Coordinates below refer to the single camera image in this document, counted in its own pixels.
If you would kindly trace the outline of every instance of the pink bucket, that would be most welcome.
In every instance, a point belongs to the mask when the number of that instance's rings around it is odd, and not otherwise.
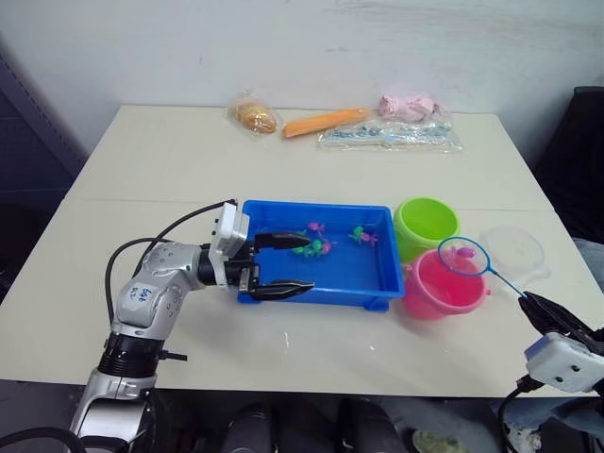
[[[423,253],[408,270],[402,300],[418,318],[441,319],[468,313],[482,303],[487,293],[484,276],[465,277],[448,270],[438,250]]]

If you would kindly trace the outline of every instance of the black cable wire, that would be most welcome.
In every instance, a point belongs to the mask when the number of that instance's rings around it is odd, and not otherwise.
[[[23,431],[13,432],[0,439],[0,448],[29,439],[40,438],[55,439],[66,445],[71,453],[86,453],[84,444],[82,444],[82,441],[80,441],[72,431],[69,429],[50,427],[24,429]]]
[[[113,270],[113,263],[117,259],[118,255],[124,250],[137,243],[169,243],[167,239],[162,238],[140,238],[133,241],[128,241],[120,245],[111,255],[109,261],[107,261],[107,268],[105,269],[105,300],[107,301],[107,313],[109,315],[109,325],[113,322],[113,298],[111,297],[111,271]]]
[[[503,400],[503,403],[501,403],[501,406],[499,406],[499,410],[497,411],[497,419],[499,420],[499,431],[501,433],[501,440],[503,441],[503,444],[512,452],[512,453],[518,453],[518,450],[516,450],[512,443],[510,442],[510,439],[508,438],[508,433],[506,432],[506,421],[505,421],[505,412],[506,412],[506,408],[508,407],[508,405],[510,404],[510,402],[516,398],[518,395],[520,395],[522,393],[522,390],[520,390],[519,388],[514,389],[513,392],[511,392],[508,396],[506,396],[506,398]]]
[[[203,214],[204,212],[208,212],[209,210],[216,210],[218,208],[221,208],[225,203],[230,203],[230,204],[237,206],[237,201],[234,198],[231,198],[230,200],[220,201],[218,203],[214,203],[213,205],[206,206],[199,210],[194,210],[193,212],[189,212],[187,215],[180,217],[178,220],[176,220],[175,222],[173,222],[172,224],[167,226],[160,234],[158,234],[157,238],[158,239],[163,238],[166,234],[168,234],[174,228],[178,227],[183,222],[186,222],[187,220],[191,219],[195,215]],[[139,263],[136,265],[136,268],[134,269],[134,274],[132,275],[133,277],[136,276],[139,273],[139,271],[141,270],[141,267],[143,266],[144,256],[147,253],[149,253],[151,251],[151,249],[153,247],[155,247],[158,242],[159,241],[152,242],[144,250],[143,255],[141,256],[141,259],[139,260]]]

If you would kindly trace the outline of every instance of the blue plastic tray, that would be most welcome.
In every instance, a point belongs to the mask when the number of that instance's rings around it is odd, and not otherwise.
[[[333,243],[323,256],[305,257],[292,250],[263,249],[256,256],[260,283],[293,278],[314,281],[312,290],[283,299],[283,302],[348,305],[366,310],[386,311],[389,301],[405,293],[390,210],[381,206],[319,205],[249,200],[243,212],[250,217],[247,237],[256,233],[307,231],[317,233],[310,222],[325,225],[324,236]],[[349,235],[355,227],[377,234],[375,246],[356,242]],[[240,295],[242,303],[255,303]]]

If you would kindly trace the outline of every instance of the green bucket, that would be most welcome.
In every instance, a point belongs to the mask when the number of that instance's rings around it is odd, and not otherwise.
[[[410,198],[394,212],[398,255],[410,263],[460,232],[460,221],[448,205],[433,198]]]

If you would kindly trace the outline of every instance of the white wall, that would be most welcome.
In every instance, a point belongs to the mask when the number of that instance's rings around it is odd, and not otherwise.
[[[431,92],[498,113],[532,161],[600,84],[599,0],[0,0],[0,42],[91,152],[122,103],[279,107]]]

